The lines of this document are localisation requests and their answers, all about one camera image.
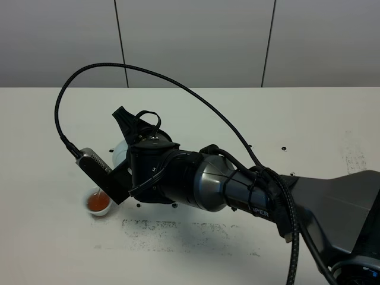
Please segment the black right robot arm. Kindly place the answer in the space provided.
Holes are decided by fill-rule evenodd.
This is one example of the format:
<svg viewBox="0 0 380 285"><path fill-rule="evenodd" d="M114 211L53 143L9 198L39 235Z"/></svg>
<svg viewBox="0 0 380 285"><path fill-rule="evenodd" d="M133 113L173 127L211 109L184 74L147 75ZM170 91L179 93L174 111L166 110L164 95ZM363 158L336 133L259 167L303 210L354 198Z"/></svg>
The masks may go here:
<svg viewBox="0 0 380 285"><path fill-rule="evenodd" d="M125 139L118 168L130 197L247 212L276 224L293 246L303 239L330 283L379 283L377 171L332 179L278 175L264 166L247 168L214 144L181 150L159 125L143 121L142 113L120 107L113 117Z"/></svg>

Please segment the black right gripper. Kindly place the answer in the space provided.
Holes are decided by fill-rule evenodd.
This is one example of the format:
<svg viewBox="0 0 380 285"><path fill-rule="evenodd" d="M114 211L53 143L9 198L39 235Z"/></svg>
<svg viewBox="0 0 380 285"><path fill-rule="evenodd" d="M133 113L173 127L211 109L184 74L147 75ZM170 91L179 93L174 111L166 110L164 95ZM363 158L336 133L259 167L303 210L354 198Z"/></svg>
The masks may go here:
<svg viewBox="0 0 380 285"><path fill-rule="evenodd" d="M151 138L148 123L129 113L123 106L113 112L125 142L128 144L127 159L131 169L132 186L129 196L150 204L173 204L164 195L161 183L167 165L176 156L180 144L159 132Z"/></svg>

